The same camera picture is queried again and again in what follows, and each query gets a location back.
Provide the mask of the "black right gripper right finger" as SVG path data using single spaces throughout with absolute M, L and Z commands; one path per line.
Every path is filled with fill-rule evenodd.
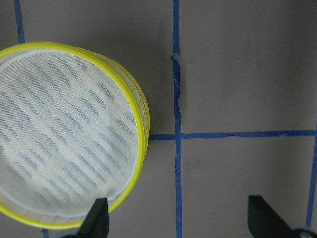
M 254 238 L 297 237 L 297 234 L 259 195 L 248 197 L 248 228 Z

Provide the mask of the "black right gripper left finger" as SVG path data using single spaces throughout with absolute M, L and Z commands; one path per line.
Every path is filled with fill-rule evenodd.
M 106 238 L 109 233 L 108 199 L 95 200 L 78 231 L 79 238 Z

